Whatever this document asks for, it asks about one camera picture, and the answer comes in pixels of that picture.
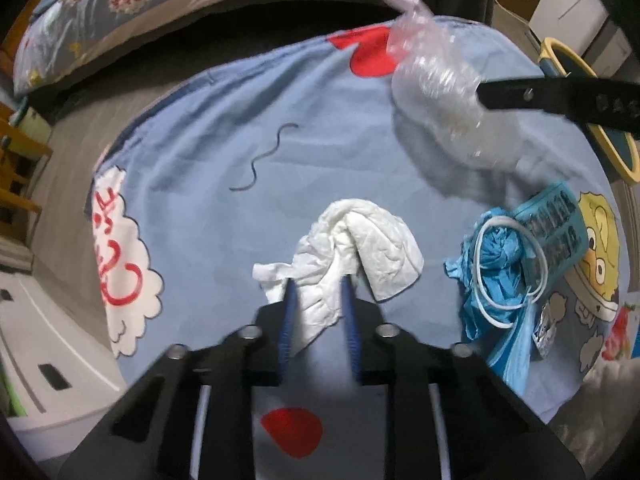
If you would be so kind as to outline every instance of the red heart print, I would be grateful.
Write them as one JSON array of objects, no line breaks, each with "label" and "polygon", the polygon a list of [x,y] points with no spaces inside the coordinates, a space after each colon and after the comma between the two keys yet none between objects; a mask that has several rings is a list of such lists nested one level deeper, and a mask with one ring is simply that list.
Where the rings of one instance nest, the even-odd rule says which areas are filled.
[{"label": "red heart print", "polygon": [[260,423],[280,449],[293,458],[312,454],[322,438],[322,422],[304,408],[273,410]]},{"label": "red heart print", "polygon": [[351,56],[349,68],[359,77],[382,77],[394,72],[396,62],[386,53],[386,40],[389,27],[357,28],[328,38],[329,42],[340,50],[358,44]]}]

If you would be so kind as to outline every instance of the crumpled tissue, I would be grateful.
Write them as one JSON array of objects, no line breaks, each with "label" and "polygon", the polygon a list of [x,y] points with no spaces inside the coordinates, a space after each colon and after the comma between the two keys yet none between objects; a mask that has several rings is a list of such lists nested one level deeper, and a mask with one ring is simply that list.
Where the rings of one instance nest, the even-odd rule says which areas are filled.
[{"label": "crumpled tissue", "polygon": [[333,202],[300,238],[290,264],[255,264],[253,276],[269,302],[280,301],[289,278],[298,286],[300,320],[293,354],[340,319],[340,279],[360,269],[377,301],[398,294],[422,272],[424,259],[401,218],[373,202]]},{"label": "crumpled tissue", "polygon": [[[472,288],[473,254],[478,231],[494,216],[511,215],[501,208],[484,213],[474,226],[474,234],[464,238],[460,257],[445,262],[447,275],[459,280],[464,288],[460,317],[470,341],[481,338],[489,330],[496,330],[480,313]],[[497,227],[485,233],[480,248],[480,269],[487,293],[495,303],[516,305],[527,301],[520,263],[525,251],[520,235],[513,229]],[[513,323],[510,329],[504,330],[504,335],[489,355],[487,364],[512,390],[522,395],[529,374],[536,305],[530,303],[518,310],[500,310],[489,305],[482,296],[479,298],[489,316],[500,322]]]}]

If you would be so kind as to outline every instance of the black cable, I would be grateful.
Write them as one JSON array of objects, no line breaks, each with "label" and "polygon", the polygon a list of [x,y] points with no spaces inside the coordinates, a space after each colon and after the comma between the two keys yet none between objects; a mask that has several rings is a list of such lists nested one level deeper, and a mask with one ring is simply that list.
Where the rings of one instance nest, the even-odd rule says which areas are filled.
[{"label": "black cable", "polygon": [[280,147],[280,133],[284,130],[284,128],[299,128],[300,126],[296,123],[285,123],[283,124],[279,129],[278,129],[278,133],[276,134],[276,145],[274,148],[271,148],[268,152],[264,152],[258,156],[254,156],[254,158],[252,158],[251,161],[251,171],[254,172],[254,179],[251,181],[250,184],[248,184],[247,186],[241,186],[241,187],[230,187],[229,191],[247,191],[248,189],[251,189],[256,181],[258,180],[258,174],[255,173],[255,163],[260,160],[261,158],[265,158],[266,156],[270,156],[273,155],[275,152],[278,151],[278,148]]}]

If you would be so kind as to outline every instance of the wooden chair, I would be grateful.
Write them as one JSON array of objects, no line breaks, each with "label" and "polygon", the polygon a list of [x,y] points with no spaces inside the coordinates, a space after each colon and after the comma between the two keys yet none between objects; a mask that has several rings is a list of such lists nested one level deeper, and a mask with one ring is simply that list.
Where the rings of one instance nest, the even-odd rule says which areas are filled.
[{"label": "wooden chair", "polygon": [[[0,104],[0,205],[4,205],[9,209],[24,209],[36,214],[42,211],[42,208],[36,203],[28,200],[11,191],[13,182],[17,182],[23,186],[23,189],[30,183],[30,179],[15,173],[14,163],[17,159],[14,153],[11,153],[11,142],[20,140],[20,144],[27,148],[30,153],[35,155],[51,156],[52,150],[46,144],[30,139],[17,128],[9,126],[8,117],[12,111],[7,106]],[[10,238],[23,238],[21,230],[17,230],[10,222],[0,220],[0,235]]]}]

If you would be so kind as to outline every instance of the metal bolt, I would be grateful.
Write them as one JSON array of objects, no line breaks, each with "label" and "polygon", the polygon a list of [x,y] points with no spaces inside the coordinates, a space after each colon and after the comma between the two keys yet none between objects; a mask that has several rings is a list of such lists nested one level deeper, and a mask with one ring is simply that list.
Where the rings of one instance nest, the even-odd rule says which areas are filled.
[{"label": "metal bolt", "polygon": [[247,325],[238,330],[238,335],[242,339],[258,339],[262,335],[262,329],[259,326]]},{"label": "metal bolt", "polygon": [[189,349],[185,345],[171,345],[166,351],[166,356],[169,359],[183,359],[189,352]]},{"label": "metal bolt", "polygon": [[376,327],[376,333],[380,337],[396,337],[400,333],[400,329],[392,323],[383,323]]},{"label": "metal bolt", "polygon": [[465,345],[464,343],[458,343],[457,345],[453,345],[451,349],[453,355],[460,358],[471,357],[474,353],[473,349],[469,345]]}]

